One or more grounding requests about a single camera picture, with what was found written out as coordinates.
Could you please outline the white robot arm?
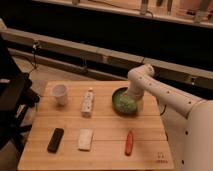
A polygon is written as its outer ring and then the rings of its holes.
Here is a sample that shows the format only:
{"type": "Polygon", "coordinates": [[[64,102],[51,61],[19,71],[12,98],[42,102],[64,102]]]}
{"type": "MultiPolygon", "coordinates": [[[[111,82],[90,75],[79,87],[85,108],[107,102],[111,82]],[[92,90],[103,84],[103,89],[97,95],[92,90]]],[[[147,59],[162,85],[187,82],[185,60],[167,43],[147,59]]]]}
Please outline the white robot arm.
{"type": "Polygon", "coordinates": [[[213,100],[184,92],[153,78],[150,64],[131,69],[127,94],[139,100],[147,91],[187,118],[182,171],[213,171],[213,100]]]}

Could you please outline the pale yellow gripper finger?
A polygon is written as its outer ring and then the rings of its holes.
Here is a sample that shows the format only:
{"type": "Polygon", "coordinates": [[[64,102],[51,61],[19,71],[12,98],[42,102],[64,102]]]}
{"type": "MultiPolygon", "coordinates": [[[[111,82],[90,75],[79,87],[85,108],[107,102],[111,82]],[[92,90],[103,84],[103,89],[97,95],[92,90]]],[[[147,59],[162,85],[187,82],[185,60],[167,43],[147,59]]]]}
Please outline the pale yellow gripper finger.
{"type": "Polygon", "coordinates": [[[139,100],[137,102],[137,110],[138,110],[138,112],[143,111],[143,106],[144,106],[144,101],[143,101],[143,99],[141,99],[141,100],[139,100]]]}

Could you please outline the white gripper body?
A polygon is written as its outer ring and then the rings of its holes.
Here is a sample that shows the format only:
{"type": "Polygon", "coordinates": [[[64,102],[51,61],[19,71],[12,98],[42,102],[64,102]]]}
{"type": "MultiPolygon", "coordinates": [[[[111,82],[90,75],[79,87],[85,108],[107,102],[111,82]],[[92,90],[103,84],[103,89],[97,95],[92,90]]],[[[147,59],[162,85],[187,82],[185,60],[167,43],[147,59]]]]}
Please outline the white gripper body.
{"type": "Polygon", "coordinates": [[[143,98],[144,89],[140,85],[137,85],[136,83],[131,82],[127,89],[127,95],[131,97],[132,99],[138,101],[143,98]]]}

